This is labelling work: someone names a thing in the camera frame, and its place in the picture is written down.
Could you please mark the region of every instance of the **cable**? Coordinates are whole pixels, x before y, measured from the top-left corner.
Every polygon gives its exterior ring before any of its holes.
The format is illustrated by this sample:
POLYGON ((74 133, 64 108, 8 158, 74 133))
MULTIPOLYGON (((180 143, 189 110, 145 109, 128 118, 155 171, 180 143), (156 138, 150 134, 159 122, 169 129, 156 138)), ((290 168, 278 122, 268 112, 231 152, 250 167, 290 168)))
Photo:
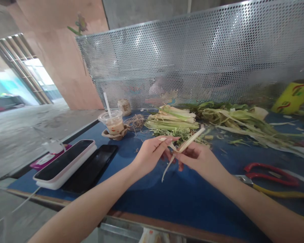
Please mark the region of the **cable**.
POLYGON ((32 128, 33 128, 35 131, 37 131, 37 133, 38 133, 41 137, 44 136, 44 137, 47 139, 47 142, 48 142, 48 143, 51 143, 51 140, 54 139, 54 140, 56 140, 56 141, 62 146, 64 152, 67 151, 66 148, 65 148, 65 146, 64 146, 64 144, 63 144, 59 139, 54 138, 54 137, 49 138, 49 137, 47 137, 47 136, 45 135, 45 132, 44 132, 43 130, 41 130, 41 129, 37 128, 37 127, 32 127, 32 128))
POLYGON ((23 201, 18 207, 16 207, 13 211, 11 211, 11 213, 14 213, 14 212, 17 211, 21 206, 23 206, 27 201, 29 201, 29 199, 39 191, 39 189, 41 189, 41 187, 38 187, 32 194, 30 194, 30 196, 29 196, 25 201, 23 201))

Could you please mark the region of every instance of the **hand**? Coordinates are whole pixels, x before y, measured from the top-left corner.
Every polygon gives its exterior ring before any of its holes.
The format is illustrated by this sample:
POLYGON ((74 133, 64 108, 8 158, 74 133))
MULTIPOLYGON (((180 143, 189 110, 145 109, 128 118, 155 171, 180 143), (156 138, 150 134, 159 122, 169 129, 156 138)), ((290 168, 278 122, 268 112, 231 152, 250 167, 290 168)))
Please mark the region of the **hand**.
POLYGON ((216 177, 219 178, 223 173, 228 173, 206 145, 192 142, 182 153, 174 152, 174 155, 179 161, 179 170, 182 170, 185 164, 209 182, 217 180, 216 177))
POLYGON ((135 159, 131 165, 135 166, 140 174, 140 177, 150 173, 156 166, 159 159, 167 157, 169 160, 172 155, 168 149, 168 145, 177 141, 180 137, 159 136, 145 140, 135 159), (166 141, 162 142, 159 139, 166 137, 166 141))

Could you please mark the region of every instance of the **cup lid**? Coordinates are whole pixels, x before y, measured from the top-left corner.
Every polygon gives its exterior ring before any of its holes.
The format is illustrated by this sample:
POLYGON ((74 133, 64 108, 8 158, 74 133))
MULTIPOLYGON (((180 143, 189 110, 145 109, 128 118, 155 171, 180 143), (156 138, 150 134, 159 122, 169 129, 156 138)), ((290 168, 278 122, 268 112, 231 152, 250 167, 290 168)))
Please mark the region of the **cup lid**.
MULTIPOLYGON (((123 115, 123 112, 119 111, 119 110, 112 110, 112 111, 110 111, 110 113, 111 113, 111 118, 118 118, 118 117, 121 117, 123 115)), ((99 117, 98 117, 98 120, 100 120, 100 121, 110 120, 108 111, 100 114, 99 117)))

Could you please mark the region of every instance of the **perforated metal sheet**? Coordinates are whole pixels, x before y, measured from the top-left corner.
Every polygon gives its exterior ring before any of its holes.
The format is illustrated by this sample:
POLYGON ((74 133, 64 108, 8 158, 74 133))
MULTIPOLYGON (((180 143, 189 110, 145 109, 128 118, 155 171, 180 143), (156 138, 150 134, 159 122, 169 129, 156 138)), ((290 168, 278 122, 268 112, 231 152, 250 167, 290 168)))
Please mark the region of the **perforated metal sheet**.
POLYGON ((111 108, 121 98, 132 108, 272 103, 304 78, 304 0, 245 1, 77 42, 111 108))

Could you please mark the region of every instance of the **white straw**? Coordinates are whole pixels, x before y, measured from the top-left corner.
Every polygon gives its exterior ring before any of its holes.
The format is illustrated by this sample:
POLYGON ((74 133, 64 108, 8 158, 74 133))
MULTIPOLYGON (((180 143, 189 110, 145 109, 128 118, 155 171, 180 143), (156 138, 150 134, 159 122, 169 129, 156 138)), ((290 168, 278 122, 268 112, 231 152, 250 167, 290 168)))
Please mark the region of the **white straw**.
POLYGON ((106 106, 107 106, 107 110, 108 110, 109 118, 110 118, 110 120, 111 120, 111 112, 110 112, 110 108, 109 108, 109 104, 108 104, 108 100, 107 100, 107 94, 106 94, 106 92, 104 92, 104 97, 105 97, 105 102, 106 102, 106 106))

